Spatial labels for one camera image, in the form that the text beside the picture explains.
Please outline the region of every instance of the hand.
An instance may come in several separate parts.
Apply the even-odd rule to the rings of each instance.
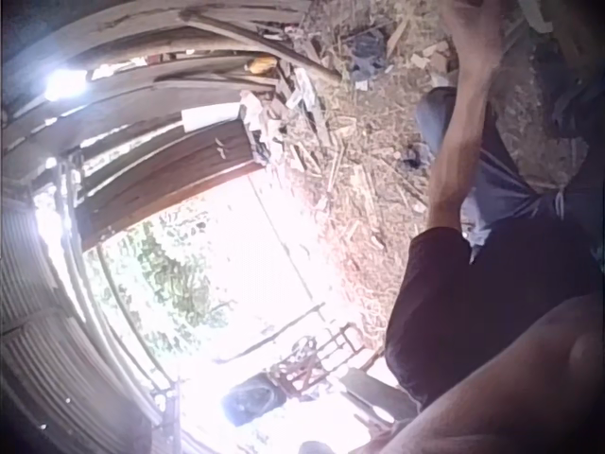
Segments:
[[[502,58],[501,0],[442,0],[443,19],[458,52],[460,74],[491,79]]]

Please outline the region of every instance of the blue jeans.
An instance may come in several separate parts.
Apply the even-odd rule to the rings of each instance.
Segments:
[[[434,156],[441,150],[454,111],[456,92],[452,87],[435,88],[418,105],[416,119]],[[474,247],[483,245],[492,228],[505,219],[548,216],[576,223],[602,264],[605,236],[603,147],[589,144],[586,160],[571,182],[560,191],[546,194],[538,194],[519,174],[498,133],[489,106],[481,148],[475,185],[462,205],[463,216],[475,223],[469,237]]]

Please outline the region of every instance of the corrugated metal sheet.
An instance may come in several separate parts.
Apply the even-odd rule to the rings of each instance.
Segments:
[[[124,391],[124,378],[96,350],[57,281],[34,208],[11,199],[3,199],[2,208],[3,400],[62,452],[131,453],[142,411]],[[208,452],[186,434],[183,448]],[[171,450],[155,430],[152,452]]]

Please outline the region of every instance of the wooden wall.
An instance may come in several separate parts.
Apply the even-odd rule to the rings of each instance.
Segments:
[[[82,247],[90,249],[169,206],[259,168],[241,120],[201,130],[127,170],[80,204],[76,217]]]

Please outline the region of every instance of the dirt ground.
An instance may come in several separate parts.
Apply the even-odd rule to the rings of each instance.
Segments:
[[[402,22],[406,31],[389,59],[388,72],[371,80],[367,92],[342,83],[336,89],[314,80],[325,108],[333,145],[321,145],[302,114],[287,127],[284,172],[295,195],[313,211],[333,265],[341,270],[349,304],[358,307],[367,344],[383,341],[401,285],[411,238],[424,229],[427,169],[403,164],[422,146],[414,109],[431,88],[431,76],[411,61],[414,53],[446,38],[437,0],[328,0],[318,2],[303,25],[319,45],[324,64],[348,74],[347,43],[375,27],[388,37]],[[520,11],[507,13],[507,24]],[[522,175],[538,191],[564,184],[581,162],[567,141],[546,137],[540,91],[531,67],[540,40],[524,25],[507,53],[494,85],[498,128]],[[304,171],[292,145],[313,155]]]

